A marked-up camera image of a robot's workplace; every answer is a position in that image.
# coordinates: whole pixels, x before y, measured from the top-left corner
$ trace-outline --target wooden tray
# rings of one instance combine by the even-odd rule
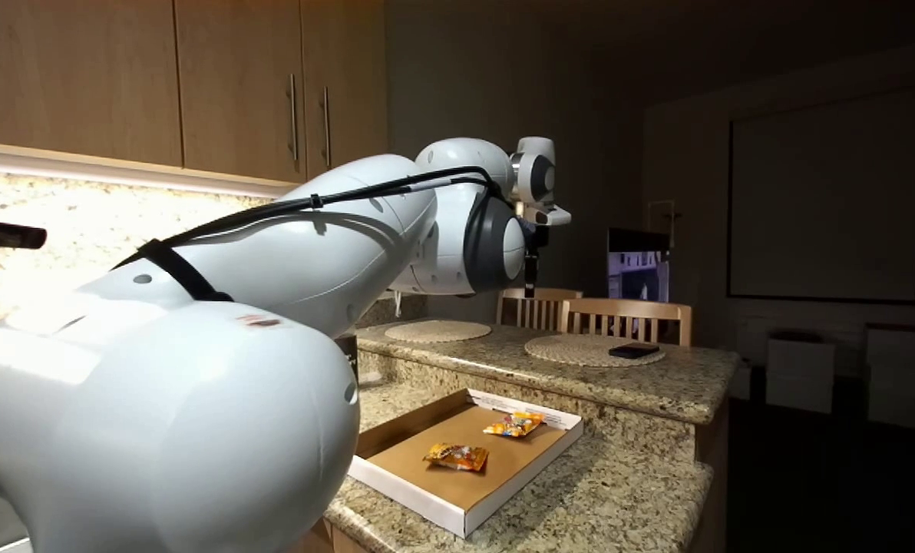
[[[536,430],[531,439],[481,433],[481,426],[512,409],[536,409],[546,416],[546,424]],[[463,539],[577,444],[582,433],[584,424],[577,416],[481,391],[461,391],[367,430],[349,475]],[[432,444],[481,445],[490,448],[490,469],[431,469],[425,456]]]

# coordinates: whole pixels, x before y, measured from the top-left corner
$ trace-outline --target granite countertop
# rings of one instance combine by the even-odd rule
[[[536,359],[522,350],[526,342],[550,331],[493,325],[490,336],[470,342],[410,343],[388,338],[393,325],[398,323],[359,328],[359,350],[432,362],[452,371],[486,375],[688,424],[711,424],[717,417],[740,362],[731,350],[664,343],[667,357],[648,366],[564,366]]]
[[[461,384],[367,381],[363,430]],[[639,452],[614,422],[584,438],[470,539],[459,539],[380,492],[345,480],[326,519],[376,553],[398,551],[688,551],[714,469]]]

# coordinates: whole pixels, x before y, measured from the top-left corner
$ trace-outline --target ceiling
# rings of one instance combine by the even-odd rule
[[[526,0],[629,94],[673,100],[915,42],[915,0]]]

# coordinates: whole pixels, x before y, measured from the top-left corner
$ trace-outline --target kitchen counter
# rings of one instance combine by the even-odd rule
[[[470,539],[448,536],[346,475],[326,519],[367,551],[695,551],[721,473],[698,426],[718,417],[738,357],[667,350],[642,368],[584,368],[522,354],[539,331],[398,343],[359,328],[363,430],[478,386],[577,411],[584,438]]]
[[[376,384],[363,391],[363,430],[427,405],[461,384]],[[714,469],[634,452],[614,422],[584,438],[470,539],[459,539],[380,492],[345,480],[328,523],[376,553],[398,551],[688,551]]]
[[[481,338],[447,343],[410,343],[388,338],[393,325],[358,331],[359,350],[393,359],[431,362],[463,375],[486,375],[515,386],[536,386],[563,397],[594,401],[599,405],[711,424],[728,397],[740,362],[731,350],[664,348],[667,357],[652,366],[602,368],[544,362],[522,350],[526,342],[550,336],[512,325],[494,325]]]

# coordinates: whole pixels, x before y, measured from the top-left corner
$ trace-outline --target kitchen cabinet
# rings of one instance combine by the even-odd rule
[[[301,180],[388,151],[385,0],[0,0],[0,141]]]
[[[388,151],[385,0],[301,0],[308,172]]]
[[[0,141],[177,162],[170,0],[0,0]]]
[[[299,0],[176,0],[185,167],[291,179]]]
[[[711,492],[700,507],[691,553],[726,553],[728,551],[728,403],[718,405],[711,424],[698,424],[698,461],[711,468]]]
[[[378,0],[177,0],[185,167],[308,179],[388,148]]]

